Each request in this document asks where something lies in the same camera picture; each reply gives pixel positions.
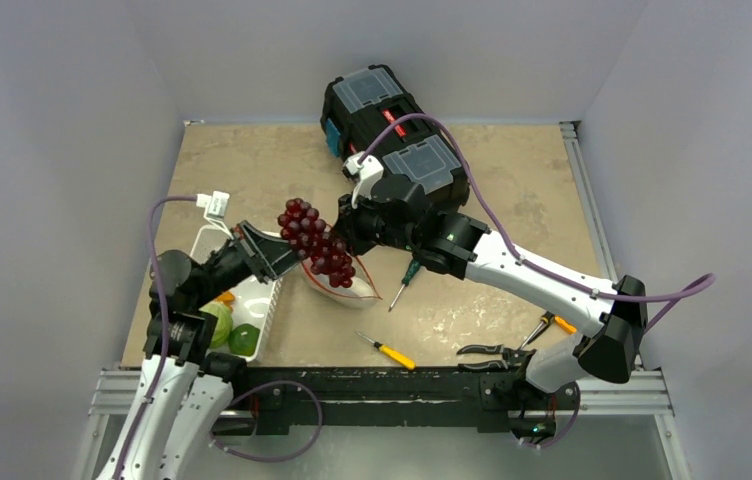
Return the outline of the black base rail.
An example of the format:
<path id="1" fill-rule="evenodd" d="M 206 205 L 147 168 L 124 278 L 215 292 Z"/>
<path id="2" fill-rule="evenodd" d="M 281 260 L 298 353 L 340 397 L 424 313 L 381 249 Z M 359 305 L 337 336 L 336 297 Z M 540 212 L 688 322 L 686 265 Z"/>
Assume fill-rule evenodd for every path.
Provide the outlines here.
<path id="1" fill-rule="evenodd" d="M 570 383 L 553 394 L 516 371 L 456 367 L 249 367 L 235 380 L 222 414 L 255 423 L 258 435 L 293 426 L 473 428 L 549 438 L 563 415 L 579 407 Z"/>

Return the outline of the orange black screwdriver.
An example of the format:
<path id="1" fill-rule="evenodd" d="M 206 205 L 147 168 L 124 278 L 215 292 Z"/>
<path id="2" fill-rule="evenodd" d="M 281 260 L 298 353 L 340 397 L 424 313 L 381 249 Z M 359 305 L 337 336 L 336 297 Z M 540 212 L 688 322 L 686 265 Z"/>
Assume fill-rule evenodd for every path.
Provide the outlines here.
<path id="1" fill-rule="evenodd" d="M 558 326 L 567 334 L 573 334 L 577 332 L 577 329 L 574 326 L 570 325 L 565 319 L 547 311 L 540 317 L 538 325 L 524 340 L 520 348 L 522 350 L 525 350 L 529 344 L 535 341 L 540 335 L 545 333 L 552 325 Z"/>

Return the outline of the white plastic basket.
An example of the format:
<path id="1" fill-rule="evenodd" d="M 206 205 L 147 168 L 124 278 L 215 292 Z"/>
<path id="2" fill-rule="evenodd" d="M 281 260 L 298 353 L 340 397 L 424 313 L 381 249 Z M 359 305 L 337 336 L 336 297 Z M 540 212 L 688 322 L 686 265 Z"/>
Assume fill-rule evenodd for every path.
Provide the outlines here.
<path id="1" fill-rule="evenodd" d="M 235 356 L 245 359 L 248 363 L 256 363 L 261 358 L 269 339 L 282 285 L 282 280 L 262 283 L 252 276 L 228 290 L 236 296 L 235 302 L 228 304 L 232 308 L 233 329 L 240 324 L 249 323 L 261 330 L 255 354 L 251 357 Z M 209 348 L 209 350 L 232 354 L 229 351 L 228 342 L 220 348 Z"/>

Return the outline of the orange food piece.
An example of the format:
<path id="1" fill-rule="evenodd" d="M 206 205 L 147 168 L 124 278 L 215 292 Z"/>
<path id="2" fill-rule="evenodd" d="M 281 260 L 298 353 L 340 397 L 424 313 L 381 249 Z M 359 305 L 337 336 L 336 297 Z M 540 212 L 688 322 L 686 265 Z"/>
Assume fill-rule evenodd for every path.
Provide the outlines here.
<path id="1" fill-rule="evenodd" d="M 224 303 L 224 304 L 234 303 L 235 300 L 236 300 L 236 296 L 230 291 L 223 292 L 216 297 L 216 301 Z"/>

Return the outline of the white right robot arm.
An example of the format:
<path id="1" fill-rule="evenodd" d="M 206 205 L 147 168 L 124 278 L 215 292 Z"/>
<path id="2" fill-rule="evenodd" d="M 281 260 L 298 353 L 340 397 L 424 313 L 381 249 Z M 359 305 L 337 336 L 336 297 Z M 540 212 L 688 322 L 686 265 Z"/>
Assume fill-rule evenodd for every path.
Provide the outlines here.
<path id="1" fill-rule="evenodd" d="M 529 252 L 480 220 L 440 209 L 404 175 L 378 180 L 368 196 L 341 196 L 333 229 L 355 255 L 406 250 L 433 273 L 510 293 L 574 326 L 568 338 L 527 354 L 513 381 L 521 404 L 536 407 L 585 376 L 629 381 L 647 324 L 641 280 L 593 277 Z"/>

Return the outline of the red grape bunch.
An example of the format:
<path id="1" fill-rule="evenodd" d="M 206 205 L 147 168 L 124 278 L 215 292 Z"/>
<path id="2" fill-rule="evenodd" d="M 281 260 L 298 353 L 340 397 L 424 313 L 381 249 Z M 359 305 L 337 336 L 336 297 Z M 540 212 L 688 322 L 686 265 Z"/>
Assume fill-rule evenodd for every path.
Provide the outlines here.
<path id="1" fill-rule="evenodd" d="M 347 244 L 333 233 L 319 211 L 302 198 L 286 201 L 277 217 L 280 236 L 303 261 L 309 260 L 314 275 L 326 275 L 332 287 L 349 287 L 356 270 Z"/>

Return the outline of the green cabbage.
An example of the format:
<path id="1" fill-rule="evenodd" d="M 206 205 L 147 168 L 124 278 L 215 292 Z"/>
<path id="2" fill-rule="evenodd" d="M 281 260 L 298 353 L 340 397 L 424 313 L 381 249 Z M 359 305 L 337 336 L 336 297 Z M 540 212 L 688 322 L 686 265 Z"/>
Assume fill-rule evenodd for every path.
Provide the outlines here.
<path id="1" fill-rule="evenodd" d="M 200 311 L 216 318 L 209 348 L 216 349 L 226 345 L 233 329 L 232 308 L 226 303 L 214 301 L 201 307 Z"/>

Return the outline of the green bell pepper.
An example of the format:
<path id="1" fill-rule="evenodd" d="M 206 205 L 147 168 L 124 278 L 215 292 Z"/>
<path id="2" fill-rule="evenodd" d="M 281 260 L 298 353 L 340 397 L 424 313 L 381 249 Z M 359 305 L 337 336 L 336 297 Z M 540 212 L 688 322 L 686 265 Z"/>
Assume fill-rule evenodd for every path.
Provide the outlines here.
<path id="1" fill-rule="evenodd" d="M 252 324 L 238 325 L 228 337 L 229 351 L 242 357 L 253 356 L 258 348 L 260 334 L 261 330 Z"/>

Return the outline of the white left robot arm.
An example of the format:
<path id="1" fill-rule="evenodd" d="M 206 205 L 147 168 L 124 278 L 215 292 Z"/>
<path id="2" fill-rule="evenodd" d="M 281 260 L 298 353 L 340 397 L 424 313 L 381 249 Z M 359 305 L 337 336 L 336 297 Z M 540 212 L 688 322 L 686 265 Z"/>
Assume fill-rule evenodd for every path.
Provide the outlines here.
<path id="1" fill-rule="evenodd" d="M 299 263 L 277 233 L 240 223 L 199 262 L 182 250 L 151 260 L 150 322 L 137 390 L 101 479 L 180 479 L 224 408 L 249 399 L 245 360 L 211 349 L 218 320 L 204 311 L 255 279 L 270 283 Z"/>

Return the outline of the yellow handled screwdriver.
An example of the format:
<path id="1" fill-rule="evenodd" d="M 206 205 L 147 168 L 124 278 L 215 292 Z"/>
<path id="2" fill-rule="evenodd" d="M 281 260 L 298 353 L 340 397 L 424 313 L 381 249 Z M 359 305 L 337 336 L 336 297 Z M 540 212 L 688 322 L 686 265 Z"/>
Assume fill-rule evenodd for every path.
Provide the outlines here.
<path id="1" fill-rule="evenodd" d="M 395 349 L 381 342 L 371 339 L 370 337 L 366 336 L 362 332 L 357 331 L 356 334 L 360 338 L 362 338 L 364 341 L 368 342 L 380 354 L 392 360 L 393 362 L 400 365 L 404 369 L 408 371 L 413 371 L 416 369 L 416 363 L 413 360 L 411 360 L 409 357 L 405 356 L 404 354 L 396 351 Z"/>

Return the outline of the green handled screwdriver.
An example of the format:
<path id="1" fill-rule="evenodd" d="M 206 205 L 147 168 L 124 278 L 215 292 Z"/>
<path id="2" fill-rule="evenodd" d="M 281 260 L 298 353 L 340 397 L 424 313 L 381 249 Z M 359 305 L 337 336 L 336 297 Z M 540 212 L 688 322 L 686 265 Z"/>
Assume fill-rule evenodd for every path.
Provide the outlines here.
<path id="1" fill-rule="evenodd" d="M 396 304 L 400 300 L 403 292 L 411 284 L 412 280 L 417 275 L 417 273 L 419 272 L 420 268 L 421 268 L 421 264 L 420 264 L 420 262 L 418 260 L 412 259 L 409 262 L 408 267 L 407 267 L 407 269 L 405 271 L 405 274 L 404 274 L 404 276 L 401 279 L 400 288 L 398 289 L 396 295 L 394 296 L 393 300 L 389 304 L 389 307 L 388 307 L 388 311 L 389 312 L 392 312 L 395 309 Z"/>

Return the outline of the black pliers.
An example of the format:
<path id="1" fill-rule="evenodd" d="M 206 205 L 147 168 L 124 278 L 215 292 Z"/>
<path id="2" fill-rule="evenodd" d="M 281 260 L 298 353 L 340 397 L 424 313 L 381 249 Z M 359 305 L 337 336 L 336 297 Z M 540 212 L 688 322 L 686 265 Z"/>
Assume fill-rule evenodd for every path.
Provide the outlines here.
<path id="1" fill-rule="evenodd" d="M 459 370 L 470 372 L 508 371 L 519 370 L 535 354 L 535 350 L 523 350 L 498 345 L 471 344 L 461 347 L 458 355 L 474 354 L 487 355 L 491 359 L 477 363 L 459 363 Z"/>

